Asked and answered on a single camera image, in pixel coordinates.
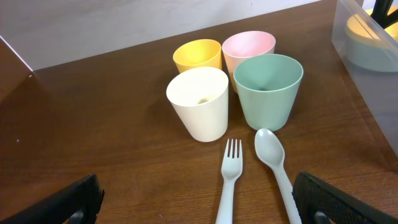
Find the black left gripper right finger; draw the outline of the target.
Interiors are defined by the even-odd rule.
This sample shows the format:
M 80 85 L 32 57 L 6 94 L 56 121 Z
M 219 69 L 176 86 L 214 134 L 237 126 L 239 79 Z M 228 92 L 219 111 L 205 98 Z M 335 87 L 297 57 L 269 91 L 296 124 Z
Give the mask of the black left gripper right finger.
M 304 224 L 397 224 L 394 218 L 308 172 L 296 176 L 292 196 Z

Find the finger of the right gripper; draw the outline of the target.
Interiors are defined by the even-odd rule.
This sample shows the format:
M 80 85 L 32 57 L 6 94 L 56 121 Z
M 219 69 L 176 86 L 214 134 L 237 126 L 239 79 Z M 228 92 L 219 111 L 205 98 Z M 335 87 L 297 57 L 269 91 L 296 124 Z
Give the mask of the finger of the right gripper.
M 393 0 L 376 0 L 371 17 L 383 28 L 397 22 L 397 10 L 389 14 Z

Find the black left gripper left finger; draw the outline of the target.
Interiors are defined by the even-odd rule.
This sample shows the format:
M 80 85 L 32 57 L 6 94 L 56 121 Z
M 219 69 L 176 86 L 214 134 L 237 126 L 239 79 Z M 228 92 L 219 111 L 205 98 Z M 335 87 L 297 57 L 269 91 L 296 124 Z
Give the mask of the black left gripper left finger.
M 104 190 L 97 175 L 90 174 L 51 196 L 1 221 L 1 224 L 95 224 Z

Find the yellow plastic bowl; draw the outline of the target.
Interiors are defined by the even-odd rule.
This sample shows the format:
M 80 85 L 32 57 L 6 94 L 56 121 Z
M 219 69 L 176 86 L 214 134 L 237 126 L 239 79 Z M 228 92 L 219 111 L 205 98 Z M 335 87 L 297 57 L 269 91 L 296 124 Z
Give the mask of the yellow plastic bowl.
M 397 6 L 391 6 L 388 11 L 388 15 L 392 14 L 397 10 Z M 365 12 L 370 16 L 373 9 L 367 9 Z M 396 42 L 397 42 L 397 22 L 386 29 L 384 29 Z M 364 44 L 368 45 L 379 45 L 381 43 L 380 38 L 376 33 L 358 16 L 355 14 L 351 16 L 346 24 L 347 34 Z

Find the green plastic cup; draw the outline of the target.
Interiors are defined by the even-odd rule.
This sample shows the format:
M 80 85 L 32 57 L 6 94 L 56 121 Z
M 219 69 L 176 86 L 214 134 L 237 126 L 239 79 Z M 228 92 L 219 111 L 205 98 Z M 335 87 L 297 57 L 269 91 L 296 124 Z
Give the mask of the green plastic cup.
M 255 130 L 282 128 L 304 75 L 302 64 L 281 54 L 264 54 L 240 63 L 234 73 L 247 124 Z

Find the cream plastic cup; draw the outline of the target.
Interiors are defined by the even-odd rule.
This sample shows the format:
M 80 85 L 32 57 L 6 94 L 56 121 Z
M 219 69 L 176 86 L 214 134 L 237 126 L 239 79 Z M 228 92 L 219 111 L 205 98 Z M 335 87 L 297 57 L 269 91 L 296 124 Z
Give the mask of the cream plastic cup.
M 198 67 L 173 78 L 166 96 L 192 138 L 212 142 L 228 127 L 228 88 L 224 71 Z

